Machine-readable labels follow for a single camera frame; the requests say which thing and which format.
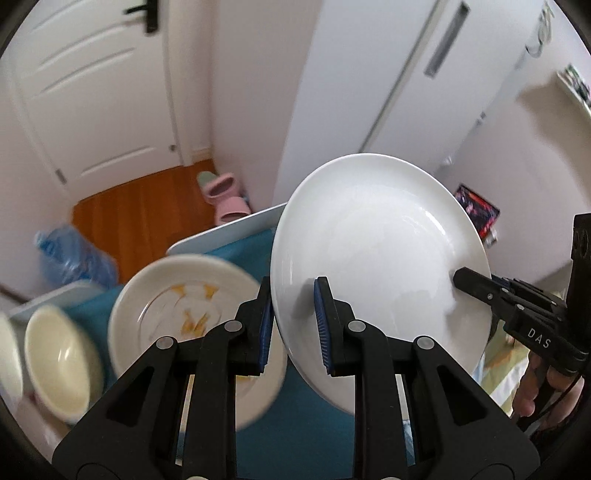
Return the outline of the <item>white plate with duck print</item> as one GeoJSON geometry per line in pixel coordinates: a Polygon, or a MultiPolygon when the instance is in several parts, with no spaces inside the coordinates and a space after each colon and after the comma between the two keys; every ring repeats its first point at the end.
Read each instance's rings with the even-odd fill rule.
{"type": "MultiPolygon", "coordinates": [[[[258,293],[259,281],[221,258],[181,254],[153,262],[124,286],[110,314],[107,340],[116,378],[160,337],[178,342],[200,338],[235,318],[240,304],[258,293]]],[[[263,374],[236,376],[236,431],[266,414],[286,371],[287,352],[273,325],[263,374]]]]}

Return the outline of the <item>white ceramic bowl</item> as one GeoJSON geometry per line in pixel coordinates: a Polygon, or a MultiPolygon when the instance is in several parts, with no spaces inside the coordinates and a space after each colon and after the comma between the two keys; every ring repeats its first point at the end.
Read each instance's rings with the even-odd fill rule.
{"type": "Polygon", "coordinates": [[[12,403],[23,396],[23,372],[16,334],[8,316],[0,318],[0,374],[1,387],[12,403]]]}

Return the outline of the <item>green striped bedsheet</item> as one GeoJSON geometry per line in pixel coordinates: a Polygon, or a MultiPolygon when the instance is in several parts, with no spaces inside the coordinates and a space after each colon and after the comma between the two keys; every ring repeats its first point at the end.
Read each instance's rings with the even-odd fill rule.
{"type": "Polygon", "coordinates": [[[508,415],[513,413],[513,399],[529,363],[529,349],[504,330],[499,321],[473,378],[508,415]]]}

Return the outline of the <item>white refrigerator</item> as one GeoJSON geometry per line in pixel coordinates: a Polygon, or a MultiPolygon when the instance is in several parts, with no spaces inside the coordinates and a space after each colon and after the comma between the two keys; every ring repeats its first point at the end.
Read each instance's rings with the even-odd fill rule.
{"type": "Polygon", "coordinates": [[[301,74],[273,199],[375,152],[434,172],[524,54],[538,1],[326,1],[301,74]]]}

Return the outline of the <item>white door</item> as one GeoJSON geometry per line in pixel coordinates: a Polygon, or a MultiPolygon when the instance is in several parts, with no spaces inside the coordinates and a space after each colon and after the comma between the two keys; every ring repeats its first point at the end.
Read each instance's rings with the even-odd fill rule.
{"type": "Polygon", "coordinates": [[[164,9],[144,1],[39,1],[8,47],[25,127],[68,194],[84,199],[180,164],[164,9]]]}

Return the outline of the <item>blue water jug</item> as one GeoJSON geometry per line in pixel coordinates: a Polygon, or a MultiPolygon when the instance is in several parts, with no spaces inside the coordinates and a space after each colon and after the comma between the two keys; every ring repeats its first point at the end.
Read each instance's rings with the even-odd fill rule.
{"type": "Polygon", "coordinates": [[[39,267],[45,280],[54,287],[76,281],[91,281],[110,289],[118,284],[114,259],[94,246],[71,224],[34,237],[39,251],[39,267]]]}

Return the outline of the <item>cream yellow bowl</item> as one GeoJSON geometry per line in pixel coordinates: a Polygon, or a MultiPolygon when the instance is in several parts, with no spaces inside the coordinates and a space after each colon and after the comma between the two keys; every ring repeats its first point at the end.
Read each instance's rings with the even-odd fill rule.
{"type": "Polygon", "coordinates": [[[104,373],[97,348],[57,306],[43,305],[32,314],[24,357],[36,396],[67,424],[77,423],[102,394],[104,373]]]}

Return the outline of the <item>pink slipper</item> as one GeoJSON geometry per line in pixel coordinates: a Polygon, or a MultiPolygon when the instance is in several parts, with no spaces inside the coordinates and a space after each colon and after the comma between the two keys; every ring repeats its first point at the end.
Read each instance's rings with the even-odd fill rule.
{"type": "Polygon", "coordinates": [[[249,204],[240,196],[225,198],[215,207],[215,225],[223,225],[252,214],[249,204]]]}
{"type": "Polygon", "coordinates": [[[225,173],[209,180],[201,189],[208,204],[218,205],[224,200],[240,196],[240,185],[235,175],[225,173]]]}

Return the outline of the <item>tablet with red screen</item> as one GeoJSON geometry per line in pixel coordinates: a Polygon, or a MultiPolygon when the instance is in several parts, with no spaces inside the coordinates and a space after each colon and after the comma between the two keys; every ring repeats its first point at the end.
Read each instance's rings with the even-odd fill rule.
{"type": "Polygon", "coordinates": [[[499,218],[500,210],[464,184],[459,185],[454,196],[484,241],[499,218]]]}

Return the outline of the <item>plain white plate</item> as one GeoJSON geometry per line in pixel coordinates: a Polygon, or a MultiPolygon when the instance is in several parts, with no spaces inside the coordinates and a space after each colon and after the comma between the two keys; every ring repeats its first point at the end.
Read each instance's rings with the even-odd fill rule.
{"type": "Polygon", "coordinates": [[[287,201],[270,259],[276,321],[297,372],[322,399],[353,413],[355,382],[329,376],[322,363],[312,299],[322,276],[359,319],[402,340],[430,336],[475,371],[492,313],[455,288],[463,267],[490,272],[467,213],[433,176],[369,153],[318,167],[287,201]]]}

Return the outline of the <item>teal blue tablecloth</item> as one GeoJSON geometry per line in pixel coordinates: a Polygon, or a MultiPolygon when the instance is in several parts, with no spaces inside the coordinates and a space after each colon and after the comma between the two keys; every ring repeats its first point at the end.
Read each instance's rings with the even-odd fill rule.
{"type": "MultiPolygon", "coordinates": [[[[410,475],[394,372],[411,346],[356,319],[327,279],[314,284],[322,358],[356,381],[356,479],[410,475]]],[[[202,338],[157,340],[55,450],[67,479],[233,479],[235,379],[263,373],[273,330],[271,284],[202,338]]]]}

